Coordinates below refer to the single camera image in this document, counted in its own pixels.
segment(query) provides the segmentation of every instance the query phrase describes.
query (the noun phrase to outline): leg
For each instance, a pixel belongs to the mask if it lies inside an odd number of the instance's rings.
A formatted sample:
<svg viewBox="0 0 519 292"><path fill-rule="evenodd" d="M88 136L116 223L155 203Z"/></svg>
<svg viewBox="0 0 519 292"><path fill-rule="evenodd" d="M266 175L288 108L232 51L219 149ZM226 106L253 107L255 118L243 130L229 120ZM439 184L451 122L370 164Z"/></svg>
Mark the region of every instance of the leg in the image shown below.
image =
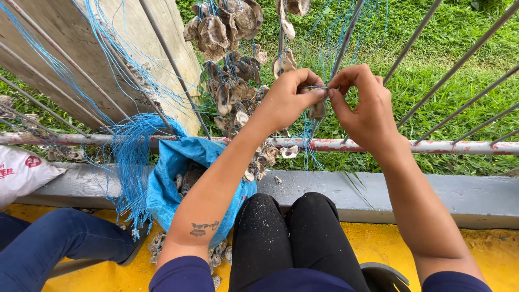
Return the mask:
<svg viewBox="0 0 519 292"><path fill-rule="evenodd" d="M0 283L5 291L41 291L63 257L121 262L132 247L132 237L117 225L74 209L57 209L0 253Z"/></svg>
<svg viewBox="0 0 519 292"><path fill-rule="evenodd" d="M257 280L290 268L289 233L279 204L255 194L243 202L234 223L229 292L246 291Z"/></svg>
<svg viewBox="0 0 519 292"><path fill-rule="evenodd" d="M295 268L318 270L343 279L356 292L369 292L329 198L313 192L304 194L290 208L286 222Z"/></svg>
<svg viewBox="0 0 519 292"><path fill-rule="evenodd" d="M4 250L15 238L31 224L22 219L0 213L0 251Z"/></svg>

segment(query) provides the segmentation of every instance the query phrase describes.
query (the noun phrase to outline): concrete ledge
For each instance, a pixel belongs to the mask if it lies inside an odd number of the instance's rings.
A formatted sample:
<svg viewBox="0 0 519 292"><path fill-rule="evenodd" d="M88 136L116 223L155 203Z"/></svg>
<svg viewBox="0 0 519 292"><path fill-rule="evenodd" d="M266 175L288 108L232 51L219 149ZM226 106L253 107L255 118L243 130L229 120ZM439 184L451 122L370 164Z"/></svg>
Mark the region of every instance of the concrete ledge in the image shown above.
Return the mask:
<svg viewBox="0 0 519 292"><path fill-rule="evenodd" d="M68 171L16 203L57 207L115 208L106 199L120 192L113 172L87 164L54 163ZM358 172L365 188L359 193L342 172L272 170L258 183L258 191L289 207L306 192L320 192L337 206L341 221L395 223L383 174ZM276 184L274 176L283 183ZM427 175L432 187L459 227L519 229L519 179Z"/></svg>

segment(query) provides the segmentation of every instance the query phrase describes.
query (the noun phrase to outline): yellow floor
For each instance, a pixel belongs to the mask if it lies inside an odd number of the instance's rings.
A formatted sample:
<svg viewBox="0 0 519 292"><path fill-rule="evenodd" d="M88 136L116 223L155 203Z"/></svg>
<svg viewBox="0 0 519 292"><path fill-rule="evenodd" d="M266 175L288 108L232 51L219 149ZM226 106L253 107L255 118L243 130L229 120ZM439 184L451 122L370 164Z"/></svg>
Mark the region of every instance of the yellow floor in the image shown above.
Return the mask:
<svg viewBox="0 0 519 292"><path fill-rule="evenodd" d="M53 208L12 204L6 209L9 209L10 214L15 217L33 222ZM101 210L95 213L95 216L115 222L116 213L113 210ZM388 264L409 279L413 292L420 291L411 253L395 225L341 224L360 263L375 261ZM160 227L154 225L147 243L160 230L162 230ZM519 231L461 230L461 232L492 290L519 291L519 283L514 280L519 271ZM112 262L102 263L51 279L47 281L43 291L146 291L155 272L155 266L148 261L147 243L136 259L126 267L120 267ZM215 270L222 278L222 284L217 291L227 291L230 265L224 262Z"/></svg>

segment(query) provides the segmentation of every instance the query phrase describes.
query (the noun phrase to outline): black pants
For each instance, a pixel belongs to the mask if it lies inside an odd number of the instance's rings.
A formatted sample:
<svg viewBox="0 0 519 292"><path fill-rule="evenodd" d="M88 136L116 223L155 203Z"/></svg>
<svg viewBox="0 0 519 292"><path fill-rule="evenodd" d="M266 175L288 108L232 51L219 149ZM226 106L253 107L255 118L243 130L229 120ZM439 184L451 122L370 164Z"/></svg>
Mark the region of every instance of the black pants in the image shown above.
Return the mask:
<svg viewBox="0 0 519 292"><path fill-rule="evenodd" d="M306 193L283 218L273 197L250 197L234 225L229 292L247 291L257 280L291 268L318 270L356 292L370 291L329 198Z"/></svg>

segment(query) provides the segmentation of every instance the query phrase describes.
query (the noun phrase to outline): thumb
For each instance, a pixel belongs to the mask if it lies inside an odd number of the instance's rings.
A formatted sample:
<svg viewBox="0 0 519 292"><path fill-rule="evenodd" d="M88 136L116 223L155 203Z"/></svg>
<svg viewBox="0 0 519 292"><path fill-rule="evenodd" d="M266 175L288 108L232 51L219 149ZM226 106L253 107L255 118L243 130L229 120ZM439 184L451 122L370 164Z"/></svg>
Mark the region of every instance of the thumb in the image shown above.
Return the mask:
<svg viewBox="0 0 519 292"><path fill-rule="evenodd" d="M344 96L335 88L328 90L328 96L330 97L330 104L339 122L349 119L353 112L346 103Z"/></svg>
<svg viewBox="0 0 519 292"><path fill-rule="evenodd" d="M323 99L326 96L326 89L312 89L305 94L300 94L299 96L304 101L305 107L308 107L312 104L316 104L319 100Z"/></svg>

